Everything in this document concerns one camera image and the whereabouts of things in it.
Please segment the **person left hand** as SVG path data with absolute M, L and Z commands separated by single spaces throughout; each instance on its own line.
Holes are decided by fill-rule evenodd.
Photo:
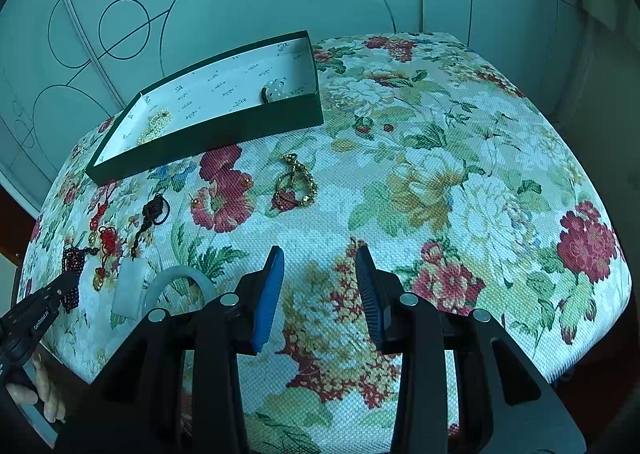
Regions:
M 41 402 L 44 418 L 51 424 L 57 420 L 64 420 L 66 406 L 39 353 L 32 356 L 32 366 L 35 369 L 35 390 L 9 382 L 6 384 L 6 390 L 10 397 L 18 405 L 35 405 Z

